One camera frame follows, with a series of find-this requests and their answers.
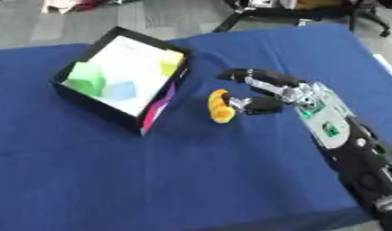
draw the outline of navy blue fabric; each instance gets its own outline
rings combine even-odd
[[[207,97],[268,68],[333,88],[392,144],[392,78],[339,25],[174,41],[191,74],[146,137],[62,100],[49,80],[87,45],[0,51],[0,231],[326,230],[368,218],[292,109],[210,121]]]

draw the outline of robotic hand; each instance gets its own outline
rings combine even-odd
[[[292,106],[342,185],[386,231],[392,231],[392,149],[333,91],[320,82],[310,84],[265,69],[230,69],[219,79],[246,83],[269,96],[238,99],[224,94],[224,102],[239,114],[279,112],[279,102]]]

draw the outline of chair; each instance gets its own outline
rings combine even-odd
[[[364,0],[355,3],[345,1],[342,5],[320,7],[312,10],[294,10],[284,8],[258,8],[251,7],[248,0],[224,0],[227,5],[234,9],[234,14],[228,17],[214,32],[225,32],[230,30],[237,22],[244,17],[288,17],[299,20],[298,25],[303,24],[304,20],[320,21],[325,17],[350,18],[350,30],[355,31],[358,18],[364,18],[379,24],[383,31],[381,37],[388,37],[391,34],[390,26],[384,22],[377,14],[377,4],[364,4]]]

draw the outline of gray floor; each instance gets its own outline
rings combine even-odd
[[[231,10],[221,0],[143,0],[127,5],[60,14],[40,14],[43,0],[0,2],[0,49],[73,42],[93,42],[115,25],[160,39],[187,37],[210,32]],[[392,23],[392,10],[380,14]],[[243,22],[234,30],[270,28],[289,21]],[[374,53],[392,64],[392,36],[378,37],[373,23],[360,21],[357,35]],[[341,231],[374,231],[375,223],[347,227]]]

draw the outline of black box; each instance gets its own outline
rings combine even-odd
[[[167,80],[163,87],[160,88],[158,92],[156,92],[152,100],[147,104],[147,106],[141,111],[138,116],[130,115],[111,105],[101,102],[96,98],[81,94],[79,93],[79,91],[76,91],[62,84],[62,82],[69,76],[76,62],[89,61],[98,52],[105,48],[110,42],[112,42],[117,36],[124,36],[129,39],[145,43],[156,48],[178,51],[183,54],[183,60],[178,66],[178,69],[171,75],[171,77]],[[186,73],[188,71],[189,56],[189,51],[176,47],[169,42],[157,40],[155,38],[143,35],[138,32],[129,31],[122,27],[115,27],[109,32],[107,32],[100,40],[95,42],[83,53],[81,53],[77,57],[77,59],[72,61],[66,68],[60,71],[51,81],[51,83],[61,97],[87,109],[90,112],[93,112],[98,116],[107,119],[108,121],[115,122],[119,125],[122,125],[123,127],[128,127],[136,133],[144,135],[146,134],[147,130],[144,129],[143,122],[145,120],[145,116],[148,110],[153,103],[162,99],[166,95],[172,84],[176,86],[176,90],[182,84],[182,82],[186,78]]]

